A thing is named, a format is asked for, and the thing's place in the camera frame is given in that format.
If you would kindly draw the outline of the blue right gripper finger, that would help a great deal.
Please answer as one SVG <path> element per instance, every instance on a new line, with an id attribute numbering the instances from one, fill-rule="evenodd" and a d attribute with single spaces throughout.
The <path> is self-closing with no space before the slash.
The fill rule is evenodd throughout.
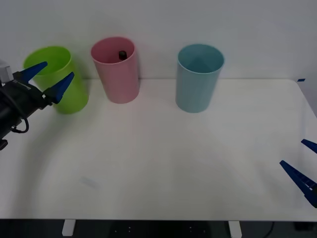
<path id="1" fill-rule="evenodd" d="M 317 153 L 317 144 L 316 143 L 309 141 L 309 140 L 306 140 L 306 139 L 303 139 L 301 141 L 301 143 L 303 145 L 305 145 L 306 147 L 308 147 L 309 149 L 311 149 L 313 152 Z"/>
<path id="2" fill-rule="evenodd" d="M 313 206 L 317 207 L 317 183 L 282 160 L 280 165 Z"/>

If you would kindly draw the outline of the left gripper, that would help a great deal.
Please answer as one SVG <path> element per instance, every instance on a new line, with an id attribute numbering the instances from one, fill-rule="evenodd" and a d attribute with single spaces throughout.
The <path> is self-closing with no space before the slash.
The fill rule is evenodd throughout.
<path id="1" fill-rule="evenodd" d="M 47 88 L 44 92 L 28 84 L 47 65 L 48 63 L 44 61 L 23 71 L 17 71 L 13 74 L 13 79 L 17 81 L 11 81 L 4 85 L 5 94 L 15 103 L 14 105 L 7 96 L 4 96 L 5 117 L 29 117 L 36 110 L 58 104 L 62 100 L 65 91 L 74 78 L 74 72 L 70 72 L 64 79 Z"/>

